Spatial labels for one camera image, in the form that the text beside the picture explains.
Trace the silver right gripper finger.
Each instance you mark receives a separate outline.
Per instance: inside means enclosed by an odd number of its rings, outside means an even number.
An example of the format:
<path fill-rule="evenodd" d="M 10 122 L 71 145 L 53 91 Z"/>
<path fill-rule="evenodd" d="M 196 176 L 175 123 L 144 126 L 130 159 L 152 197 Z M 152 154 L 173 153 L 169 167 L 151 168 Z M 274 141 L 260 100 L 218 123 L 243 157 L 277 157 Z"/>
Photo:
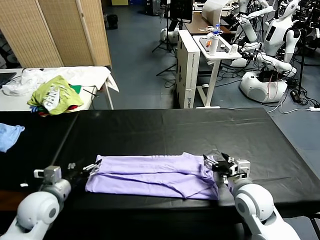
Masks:
<path fill-rule="evenodd" d="M 226 164 L 235 164 L 236 163 L 236 159 L 234 157 L 229 156 L 226 153 L 221 153 L 222 157 L 223 157 L 223 162 Z"/>
<path fill-rule="evenodd" d="M 217 166 L 218 162 L 214 160 L 213 157 L 209 157 L 205 154 L 203 154 L 202 156 L 203 156 L 203 164 L 206 168 L 213 170 Z"/>

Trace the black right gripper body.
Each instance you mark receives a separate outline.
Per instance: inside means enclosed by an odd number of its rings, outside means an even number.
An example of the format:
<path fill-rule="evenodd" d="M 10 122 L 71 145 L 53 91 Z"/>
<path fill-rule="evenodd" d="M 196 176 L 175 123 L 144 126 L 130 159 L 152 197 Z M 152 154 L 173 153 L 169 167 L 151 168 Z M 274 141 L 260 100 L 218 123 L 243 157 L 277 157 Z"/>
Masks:
<path fill-rule="evenodd" d="M 212 166 L 214 172 L 219 172 L 221 175 L 236 175 L 237 164 L 229 161 L 218 161 Z"/>

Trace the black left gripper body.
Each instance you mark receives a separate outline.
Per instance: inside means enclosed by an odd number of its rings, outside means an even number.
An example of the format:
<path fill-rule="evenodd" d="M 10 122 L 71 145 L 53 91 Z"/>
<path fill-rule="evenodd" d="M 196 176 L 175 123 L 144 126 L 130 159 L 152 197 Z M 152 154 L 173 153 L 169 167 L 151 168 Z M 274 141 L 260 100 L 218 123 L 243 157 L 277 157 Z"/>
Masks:
<path fill-rule="evenodd" d="M 79 169 L 68 169 L 65 175 L 65 179 L 71 185 L 77 185 L 78 183 L 88 178 L 88 172 Z"/>

